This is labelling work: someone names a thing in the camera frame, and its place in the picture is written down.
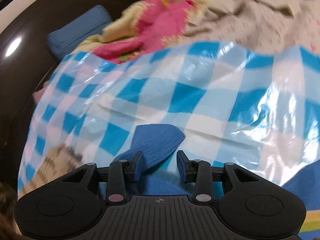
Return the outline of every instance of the blue pillow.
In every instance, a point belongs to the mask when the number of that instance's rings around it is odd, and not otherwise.
[[[83,40],[95,34],[102,34],[104,27],[112,23],[109,13],[97,5],[83,15],[50,33],[47,37],[51,52],[62,60],[70,54]]]

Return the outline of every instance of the plastic bag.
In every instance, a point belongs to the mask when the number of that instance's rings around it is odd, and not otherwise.
[[[83,162],[108,166],[139,124],[169,123],[190,159],[234,162],[283,185],[319,159],[319,58],[300,47],[255,54],[234,43],[198,42],[113,64],[67,56],[40,100],[18,190],[63,141]],[[175,155],[155,172],[180,183]]]

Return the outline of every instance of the screw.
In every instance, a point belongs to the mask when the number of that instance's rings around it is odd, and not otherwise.
[[[207,202],[211,200],[211,197],[207,194],[199,194],[196,196],[196,200],[200,202]]]
[[[119,202],[119,201],[122,201],[123,199],[124,197],[120,194],[112,194],[108,197],[108,200],[112,202]]]

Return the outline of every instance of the blue towel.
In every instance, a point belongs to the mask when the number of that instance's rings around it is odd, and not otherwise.
[[[143,153],[143,159],[137,161],[135,171],[135,179],[139,181],[136,184],[127,185],[129,193],[133,195],[187,195],[188,192],[184,188],[167,182],[165,177],[142,175],[172,155],[184,139],[183,132],[170,124],[138,125],[130,150],[114,158],[114,161],[131,160],[137,151]]]
[[[118,155],[114,161],[131,160],[138,151],[142,151],[144,163],[137,163],[135,179],[146,170],[167,159],[185,139],[179,128],[170,124],[138,125],[134,131],[130,150]]]
[[[51,52],[62,60],[70,54],[83,40],[95,34],[102,34],[104,27],[112,23],[109,13],[97,5],[83,15],[50,33],[47,37]]]

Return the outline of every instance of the blue cloth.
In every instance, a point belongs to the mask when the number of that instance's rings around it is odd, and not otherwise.
[[[134,132],[130,150],[118,155],[114,161],[131,160],[138,151],[142,151],[143,161],[137,162],[135,180],[145,172],[171,155],[185,139],[179,128],[170,124],[138,125]]]
[[[305,240],[312,240],[315,238],[319,238],[320,236],[320,230],[314,230],[314,231],[308,231],[308,232],[301,232],[298,234],[298,236],[301,239],[305,239]]]
[[[170,124],[138,125],[134,132],[130,150],[119,154],[114,161],[132,160],[138,151],[142,151],[135,169],[135,185],[128,185],[132,194],[140,195],[180,195],[183,189],[160,178],[140,177],[145,171],[165,161],[185,139],[179,128]]]
[[[102,29],[112,23],[111,16],[101,5],[97,5],[83,15],[50,33],[47,37],[51,52],[62,60],[83,40],[95,34],[102,34]]]
[[[292,179],[283,185],[283,188],[301,198],[307,210],[319,210],[320,160],[298,171]]]

